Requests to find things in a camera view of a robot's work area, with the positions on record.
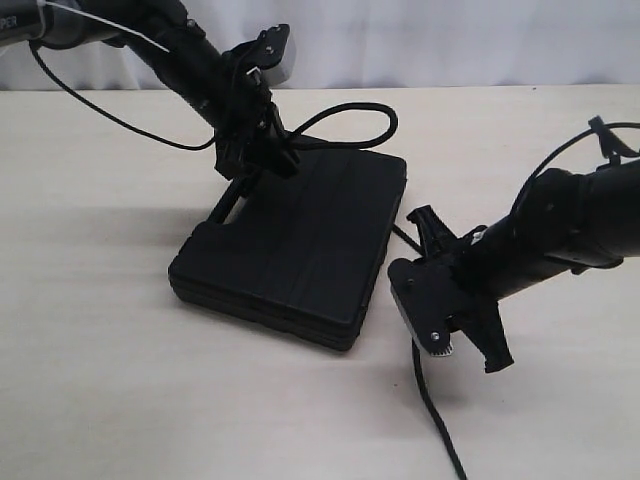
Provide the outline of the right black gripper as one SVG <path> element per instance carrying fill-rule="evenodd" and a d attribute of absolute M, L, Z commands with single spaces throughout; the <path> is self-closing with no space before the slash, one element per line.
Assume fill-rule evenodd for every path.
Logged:
<path fill-rule="evenodd" d="M 498 300 L 480 285 L 478 261 L 472 245 L 482 232 L 457 237 L 431 205 L 407 216 L 419 236 L 424 257 L 424 300 L 429 321 L 462 332 L 484 358 L 484 371 L 497 373 L 514 364 Z"/>

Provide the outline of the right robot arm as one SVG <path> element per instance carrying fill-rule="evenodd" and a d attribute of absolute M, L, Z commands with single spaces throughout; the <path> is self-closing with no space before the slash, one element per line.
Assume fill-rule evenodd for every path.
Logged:
<path fill-rule="evenodd" d="M 614 269 L 639 255 L 639 151 L 595 116 L 553 150 L 520 188 L 508 213 L 456 235 L 430 205 L 408 216 L 419 256 L 388 270 L 417 350 L 452 352 L 462 333 L 495 373 L 514 359 L 499 312 L 503 299 L 569 272 Z"/>

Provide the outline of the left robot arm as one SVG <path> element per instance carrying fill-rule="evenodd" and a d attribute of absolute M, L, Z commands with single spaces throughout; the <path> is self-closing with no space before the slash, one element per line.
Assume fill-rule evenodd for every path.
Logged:
<path fill-rule="evenodd" d="M 216 170 L 228 180 L 269 171 L 290 178 L 288 145 L 271 89 L 295 58 L 291 28 L 276 24 L 219 52 L 180 1 L 4 1 L 1 43 L 70 50 L 93 42 L 128 48 L 213 130 Z"/>

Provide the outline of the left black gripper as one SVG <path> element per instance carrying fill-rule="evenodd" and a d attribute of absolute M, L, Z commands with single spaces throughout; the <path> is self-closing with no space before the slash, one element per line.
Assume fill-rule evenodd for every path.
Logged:
<path fill-rule="evenodd" d="M 214 168 L 226 180 L 243 180 L 255 188 L 263 169 L 281 178 L 299 172 L 299 158 L 274 127 L 276 106 L 272 101 L 253 104 L 254 110 L 230 100 L 215 127 Z"/>

